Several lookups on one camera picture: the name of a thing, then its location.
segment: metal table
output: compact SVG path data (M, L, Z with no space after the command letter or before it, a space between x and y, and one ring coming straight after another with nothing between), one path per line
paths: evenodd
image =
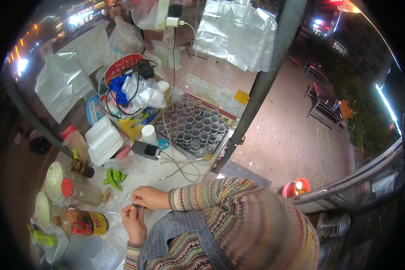
M336 109L336 111L332 111L332 107L335 104L335 98L328 94L324 89L319 86L316 83L312 83L312 85L308 88L306 96L311 97L312 99L315 99L315 105L312 107L312 109L309 111L308 115L306 118L308 118L310 115L315 117L318 121L322 122L324 125L329 127L330 129L336 128L339 126L339 124L342 122L342 115L340 112L336 112L339 109ZM321 112L324 116L327 118L331 119L332 122L335 124L334 127L330 125L324 118L321 116L315 114L315 109L319 108L319 112Z

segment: person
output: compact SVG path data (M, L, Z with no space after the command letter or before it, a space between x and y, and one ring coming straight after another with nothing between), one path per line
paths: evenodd
M228 177L169 192L140 186L132 199L121 212L129 235L124 270L317 268L312 224L254 181ZM172 211L147 234L144 208Z

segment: scissors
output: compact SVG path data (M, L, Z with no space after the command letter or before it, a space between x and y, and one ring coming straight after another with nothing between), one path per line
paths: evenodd
M157 140L157 144L159 146L159 149L163 150L163 149L167 149L170 146L170 143L168 143L166 140L164 139L159 139Z

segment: red sign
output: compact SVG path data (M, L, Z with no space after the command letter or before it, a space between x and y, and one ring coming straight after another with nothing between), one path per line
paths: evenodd
M123 70L135 66L138 63L138 60L143 58L144 57L140 54L131 54L112 64L105 73L105 85L107 86L107 88L109 89L110 87L108 84L109 81L117 76L120 76Z

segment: hand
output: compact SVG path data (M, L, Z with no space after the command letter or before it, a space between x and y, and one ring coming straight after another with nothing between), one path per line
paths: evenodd
M129 242L142 245L147 238L147 227L144 224L144 208L136 212L132 204L126 206L121 212L124 228L129 235Z
M132 192L132 200L134 204L139 204L152 210L171 209L168 192L151 186L137 187Z

